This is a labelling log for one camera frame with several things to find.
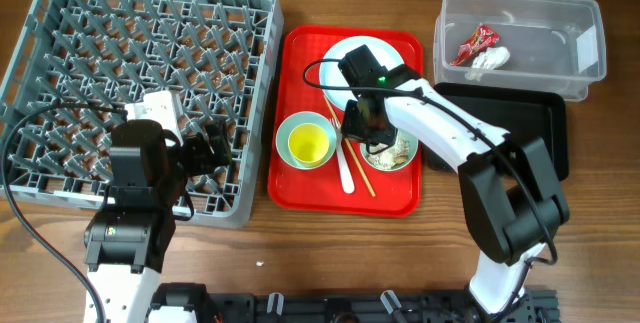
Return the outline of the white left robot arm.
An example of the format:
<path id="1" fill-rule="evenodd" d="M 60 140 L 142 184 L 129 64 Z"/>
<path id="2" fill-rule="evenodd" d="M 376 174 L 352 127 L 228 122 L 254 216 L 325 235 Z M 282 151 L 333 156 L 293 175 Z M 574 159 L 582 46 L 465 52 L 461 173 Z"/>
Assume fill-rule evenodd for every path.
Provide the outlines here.
<path id="1" fill-rule="evenodd" d="M 197 283 L 163 283 L 165 253 L 191 200 L 190 178 L 231 162 L 223 121 L 184 140 L 160 123 L 131 120 L 112 133 L 114 179 L 85 230 L 85 263 L 93 292 L 85 321 L 221 322 L 222 311 Z"/>

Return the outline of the red snack wrapper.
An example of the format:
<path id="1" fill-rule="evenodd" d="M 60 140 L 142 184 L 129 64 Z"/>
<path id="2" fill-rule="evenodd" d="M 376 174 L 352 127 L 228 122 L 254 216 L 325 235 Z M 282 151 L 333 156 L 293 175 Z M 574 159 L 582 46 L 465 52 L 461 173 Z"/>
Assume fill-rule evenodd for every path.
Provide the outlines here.
<path id="1" fill-rule="evenodd" d="M 501 39 L 501 35 L 486 24 L 480 24 L 473 34 L 464 41 L 457 52 L 457 56 L 450 62 L 459 66 L 474 54 L 494 46 Z"/>

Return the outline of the green bowl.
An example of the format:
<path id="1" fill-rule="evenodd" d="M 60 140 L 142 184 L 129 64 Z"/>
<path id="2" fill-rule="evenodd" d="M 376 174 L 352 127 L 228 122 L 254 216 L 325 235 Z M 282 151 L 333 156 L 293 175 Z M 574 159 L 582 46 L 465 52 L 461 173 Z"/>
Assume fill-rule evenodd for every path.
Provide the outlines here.
<path id="1" fill-rule="evenodd" d="M 408 141 L 409 141 L 409 161 L 408 161 L 407 163 L 404 163 L 404 164 L 403 164 L 403 165 L 401 165 L 401 166 L 398 166 L 396 169 L 393 169 L 393 170 L 388 170 L 388 171 L 385 171 L 385 170 L 379 170 L 379 169 L 377 169 L 377 170 L 379 170 L 379 171 L 385 171 L 385 172 L 398 171 L 398 170 L 403 169 L 404 167 L 408 166 L 408 165 L 412 162 L 412 160 L 415 158 L 415 156 L 416 156 L 416 154 L 417 154 L 417 152 L 418 152 L 418 143 L 419 143 L 418 139 L 417 139 L 417 138 L 415 138 L 414 136 L 412 136 L 412 135 L 408 134 L 408 133 L 407 133 L 407 132 L 405 132 L 404 130 L 398 129 L 398 130 L 397 130 L 397 133 L 398 133 L 398 132 L 403 133 L 403 134 L 404 134 L 404 136 L 405 136 L 405 137 L 408 139 Z M 366 152 L 366 151 L 370 151 L 370 149 L 371 149 L 373 146 L 375 146 L 375 145 L 371 145 L 371 146 L 369 147 L 369 149 L 368 149 L 368 147 L 366 146 L 366 144 L 365 144 L 365 143 L 361 143 L 361 144 L 360 144 L 360 153 L 362 154 L 362 156 L 364 157 L 365 152 Z M 371 165 L 371 164 L 370 164 L 366 159 L 365 159 L 365 161 L 366 161 L 366 163 L 367 163 L 367 164 L 369 164 L 371 167 L 373 167 L 373 166 L 372 166 L 372 165 Z"/>

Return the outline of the light blue small bowl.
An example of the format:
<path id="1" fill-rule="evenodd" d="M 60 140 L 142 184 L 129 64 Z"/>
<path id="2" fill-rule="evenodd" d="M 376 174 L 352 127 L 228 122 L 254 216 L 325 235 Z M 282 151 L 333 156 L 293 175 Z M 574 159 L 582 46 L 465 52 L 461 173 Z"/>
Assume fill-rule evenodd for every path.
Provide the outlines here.
<path id="1" fill-rule="evenodd" d="M 294 127 L 304 123 L 313 123 L 321 126 L 329 136 L 330 146 L 328 153 L 318 166 L 312 168 L 305 168 L 300 165 L 293 158 L 288 148 L 289 134 Z M 301 111 L 290 115 L 281 123 L 276 132 L 276 150 L 278 154 L 288 165 L 301 170 L 312 170 L 328 162 L 336 150 L 336 143 L 336 133 L 330 121 L 325 116 L 311 111 Z"/>

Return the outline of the white napkin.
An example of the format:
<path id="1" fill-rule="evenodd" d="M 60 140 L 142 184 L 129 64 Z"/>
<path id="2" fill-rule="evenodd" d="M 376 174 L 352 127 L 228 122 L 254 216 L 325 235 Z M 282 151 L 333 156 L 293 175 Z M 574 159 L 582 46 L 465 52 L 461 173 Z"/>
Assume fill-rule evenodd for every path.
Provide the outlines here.
<path id="1" fill-rule="evenodd" d="M 473 60 L 465 78 L 471 81 L 480 81 L 484 71 L 495 70 L 503 66 L 508 62 L 510 56 L 511 54 L 506 47 L 487 48 Z"/>

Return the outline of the yellow plastic cup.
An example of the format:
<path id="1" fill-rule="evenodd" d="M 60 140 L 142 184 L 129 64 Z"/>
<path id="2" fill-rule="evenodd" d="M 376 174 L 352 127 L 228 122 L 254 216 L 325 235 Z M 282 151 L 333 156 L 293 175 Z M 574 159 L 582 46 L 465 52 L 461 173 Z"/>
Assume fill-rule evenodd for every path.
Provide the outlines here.
<path id="1" fill-rule="evenodd" d="M 288 148 L 293 158 L 303 167 L 318 166 L 329 151 L 329 136 L 319 125 L 300 124 L 288 137 Z"/>

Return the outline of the rice and food scraps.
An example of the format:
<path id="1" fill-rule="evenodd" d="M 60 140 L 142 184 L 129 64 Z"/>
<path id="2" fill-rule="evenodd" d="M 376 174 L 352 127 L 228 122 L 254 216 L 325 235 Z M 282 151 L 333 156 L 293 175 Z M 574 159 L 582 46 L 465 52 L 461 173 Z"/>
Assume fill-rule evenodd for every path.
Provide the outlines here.
<path id="1" fill-rule="evenodd" d="M 398 132 L 392 146 L 378 144 L 366 151 L 365 159 L 376 169 L 393 170 L 409 161 L 409 141 Z"/>

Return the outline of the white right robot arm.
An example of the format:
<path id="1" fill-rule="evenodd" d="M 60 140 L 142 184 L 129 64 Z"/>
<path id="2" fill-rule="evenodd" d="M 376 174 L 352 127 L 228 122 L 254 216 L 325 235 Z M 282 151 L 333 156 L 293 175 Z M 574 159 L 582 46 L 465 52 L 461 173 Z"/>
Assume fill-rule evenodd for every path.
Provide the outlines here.
<path id="1" fill-rule="evenodd" d="M 339 58 L 337 67 L 354 94 L 343 136 L 376 155 L 405 131 L 457 173 L 466 225 L 481 251 L 467 318 L 505 318 L 522 298 L 531 266 L 557 262 L 553 238 L 570 217 L 544 141 L 513 140 L 439 95 L 411 67 L 387 69 L 365 45 Z"/>

